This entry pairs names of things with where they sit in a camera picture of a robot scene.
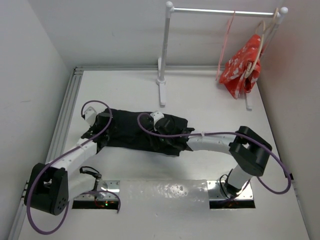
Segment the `black trousers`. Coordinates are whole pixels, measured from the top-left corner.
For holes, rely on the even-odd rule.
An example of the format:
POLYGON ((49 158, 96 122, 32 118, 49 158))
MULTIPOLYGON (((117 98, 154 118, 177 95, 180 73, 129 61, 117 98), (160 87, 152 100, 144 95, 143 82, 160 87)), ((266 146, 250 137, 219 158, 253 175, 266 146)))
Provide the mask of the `black trousers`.
POLYGON ((165 114, 164 119, 154 127, 150 112, 138 117, 140 112, 131 112, 120 109, 111 109, 112 120, 102 134, 93 141, 97 143, 97 151, 103 147, 118 147, 132 150, 146 151, 179 156, 181 151, 190 151, 187 146, 187 137, 164 138, 144 132, 140 123, 146 130, 159 135, 190 134, 195 129, 188 127, 188 120, 178 116, 165 114))

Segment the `pink wire hanger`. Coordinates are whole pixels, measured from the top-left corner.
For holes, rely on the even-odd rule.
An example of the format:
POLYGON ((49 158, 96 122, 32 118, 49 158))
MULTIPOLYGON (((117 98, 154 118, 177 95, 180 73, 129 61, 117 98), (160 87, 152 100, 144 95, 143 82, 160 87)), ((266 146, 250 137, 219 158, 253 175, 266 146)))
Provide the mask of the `pink wire hanger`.
POLYGON ((216 81, 218 81, 219 76, 220 76, 220 70, 221 70, 221 66, 222 66, 222 61, 223 61, 223 58, 224 58, 225 49, 226 49, 226 46, 227 46, 230 29, 231 29, 231 26, 232 26, 232 23, 234 21, 235 16, 236 16, 236 11, 233 12, 232 17, 227 22, 227 28, 226 28, 226 32, 224 34, 223 44, 222 44, 222 47, 221 47, 219 61, 218 61, 218 65, 217 65, 217 71, 216 71, 216 77, 215 77, 216 81))

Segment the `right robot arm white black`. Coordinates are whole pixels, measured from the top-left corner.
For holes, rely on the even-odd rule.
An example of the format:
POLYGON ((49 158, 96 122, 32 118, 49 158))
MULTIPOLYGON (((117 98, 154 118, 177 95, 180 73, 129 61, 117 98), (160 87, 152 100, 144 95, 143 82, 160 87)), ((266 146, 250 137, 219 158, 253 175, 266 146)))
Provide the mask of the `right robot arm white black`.
POLYGON ((252 177, 261 177, 272 152, 271 145, 247 126, 238 131, 219 134, 193 133, 194 128, 179 129, 172 119, 152 115, 153 131, 166 146, 178 151, 212 151, 231 155, 237 165, 222 189, 227 197, 236 197, 252 177))

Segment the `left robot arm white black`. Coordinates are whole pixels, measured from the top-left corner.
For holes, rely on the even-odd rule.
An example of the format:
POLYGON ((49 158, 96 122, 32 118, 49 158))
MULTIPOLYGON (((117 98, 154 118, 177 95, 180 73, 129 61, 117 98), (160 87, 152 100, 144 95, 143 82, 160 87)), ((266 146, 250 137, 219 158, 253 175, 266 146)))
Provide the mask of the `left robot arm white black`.
POLYGON ((57 162, 50 161, 47 164, 48 168, 43 163, 36 164, 31 171, 24 204, 57 216, 66 208, 69 200, 94 190, 100 174, 83 170, 83 164, 107 145, 109 131, 106 126, 111 122, 111 114, 99 113, 89 130, 74 146, 75 151, 57 162), (43 169, 44 173, 38 182, 35 182, 43 169))

